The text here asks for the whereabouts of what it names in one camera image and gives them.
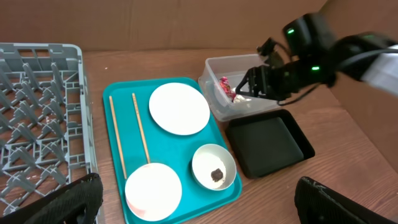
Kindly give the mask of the red sauce packet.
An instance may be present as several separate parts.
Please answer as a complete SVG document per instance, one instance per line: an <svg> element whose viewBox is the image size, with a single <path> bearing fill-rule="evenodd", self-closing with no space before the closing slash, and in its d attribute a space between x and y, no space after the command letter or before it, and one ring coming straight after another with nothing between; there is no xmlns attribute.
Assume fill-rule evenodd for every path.
<svg viewBox="0 0 398 224"><path fill-rule="evenodd" d="M225 95L231 100L231 102L233 102L236 97L236 93L232 90L229 80L226 77L221 77L219 79L219 84Z"/></svg>

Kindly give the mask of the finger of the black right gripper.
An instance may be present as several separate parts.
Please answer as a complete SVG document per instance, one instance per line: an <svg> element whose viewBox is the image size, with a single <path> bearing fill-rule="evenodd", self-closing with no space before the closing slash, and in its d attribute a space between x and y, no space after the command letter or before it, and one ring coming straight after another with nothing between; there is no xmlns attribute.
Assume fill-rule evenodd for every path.
<svg viewBox="0 0 398 224"><path fill-rule="evenodd" d="M250 96L250 97L258 97L259 90L257 87L257 79L256 79L256 69L249 69L246 74L243 76L241 82L235 88L235 92L238 95Z"/></svg>

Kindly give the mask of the brown food chunk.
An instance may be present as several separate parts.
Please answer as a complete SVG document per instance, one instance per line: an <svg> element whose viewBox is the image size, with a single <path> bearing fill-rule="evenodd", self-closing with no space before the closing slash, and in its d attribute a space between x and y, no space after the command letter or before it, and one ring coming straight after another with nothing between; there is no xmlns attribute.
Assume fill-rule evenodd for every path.
<svg viewBox="0 0 398 224"><path fill-rule="evenodd" d="M218 182L218 181L222 180L223 177L224 177L224 173L222 172L221 169L216 169L211 172L211 178L212 178L213 182Z"/></svg>

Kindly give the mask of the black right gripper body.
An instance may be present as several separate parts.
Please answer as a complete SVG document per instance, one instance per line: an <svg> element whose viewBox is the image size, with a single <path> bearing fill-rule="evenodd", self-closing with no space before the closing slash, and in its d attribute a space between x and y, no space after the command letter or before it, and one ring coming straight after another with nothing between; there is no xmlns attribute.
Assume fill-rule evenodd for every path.
<svg viewBox="0 0 398 224"><path fill-rule="evenodd" d="M298 60L278 68L261 65L254 68L254 96L283 101L311 85L311 62Z"/></svg>

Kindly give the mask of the grey green bowl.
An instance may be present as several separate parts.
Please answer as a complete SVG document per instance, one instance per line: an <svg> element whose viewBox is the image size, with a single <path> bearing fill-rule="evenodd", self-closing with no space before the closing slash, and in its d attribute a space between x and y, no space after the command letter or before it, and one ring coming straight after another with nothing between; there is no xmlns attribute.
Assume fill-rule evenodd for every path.
<svg viewBox="0 0 398 224"><path fill-rule="evenodd" d="M225 182L218 189L208 189L208 188L204 187L201 183L199 183L199 181L197 181L196 177L194 176L193 165L192 165L192 174L194 176L194 179L196 180L196 182L198 184L200 184L202 187L204 187L204 188L206 188L208 190L213 190L213 191L226 190L227 188L229 188L233 184L233 182L234 182L234 180L235 180L235 178L237 176L237 168L236 168L235 160L233 159L232 155L228 152L228 150L225 149L224 147L222 147L220 145L217 145L217 144L205 144L205 145L202 145L201 147L199 147L195 151L195 153L194 153L194 155L192 157L192 161L193 161L193 158L194 158L195 155L200 154L200 153L204 153L204 152L208 152L210 154L213 154L213 155L219 157L223 161L223 163L224 163L224 165L226 167Z"/></svg>

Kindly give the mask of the white rice leftovers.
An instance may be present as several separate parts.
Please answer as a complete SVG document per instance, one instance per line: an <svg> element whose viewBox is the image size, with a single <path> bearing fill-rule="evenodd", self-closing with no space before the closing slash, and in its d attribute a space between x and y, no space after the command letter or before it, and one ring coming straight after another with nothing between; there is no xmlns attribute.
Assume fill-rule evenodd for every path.
<svg viewBox="0 0 398 224"><path fill-rule="evenodd" d="M208 189L218 189L224 184L226 167L219 157L208 152L200 153L194 156L192 165L194 176L204 187ZM213 182L211 172L216 169L221 169L224 173L224 177L218 182Z"/></svg>

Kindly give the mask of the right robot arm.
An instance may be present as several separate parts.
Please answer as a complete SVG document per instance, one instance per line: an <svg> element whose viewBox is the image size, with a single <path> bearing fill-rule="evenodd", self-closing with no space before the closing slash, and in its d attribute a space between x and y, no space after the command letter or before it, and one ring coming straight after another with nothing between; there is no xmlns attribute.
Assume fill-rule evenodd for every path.
<svg viewBox="0 0 398 224"><path fill-rule="evenodd" d="M308 13L287 24L284 47L268 38L257 48L263 64L250 68L236 87L239 95L294 103L291 96L320 85L331 88L336 74L367 82L397 94L397 41L374 32L337 39L319 13Z"/></svg>

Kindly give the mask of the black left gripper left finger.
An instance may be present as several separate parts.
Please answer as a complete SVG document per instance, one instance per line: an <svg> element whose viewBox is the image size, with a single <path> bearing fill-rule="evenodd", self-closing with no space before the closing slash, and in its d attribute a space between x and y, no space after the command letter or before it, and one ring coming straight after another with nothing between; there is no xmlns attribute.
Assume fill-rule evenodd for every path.
<svg viewBox="0 0 398 224"><path fill-rule="evenodd" d="M34 203L1 218L1 223L94 224L103 203L103 184L90 173Z"/></svg>

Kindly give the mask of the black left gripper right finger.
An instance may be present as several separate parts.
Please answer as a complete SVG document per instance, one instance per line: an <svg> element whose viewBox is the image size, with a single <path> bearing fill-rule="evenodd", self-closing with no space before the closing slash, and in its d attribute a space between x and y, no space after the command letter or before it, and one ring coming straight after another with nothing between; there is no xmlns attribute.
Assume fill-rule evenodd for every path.
<svg viewBox="0 0 398 224"><path fill-rule="evenodd" d="M297 182L294 203L301 224L395 224L309 177Z"/></svg>

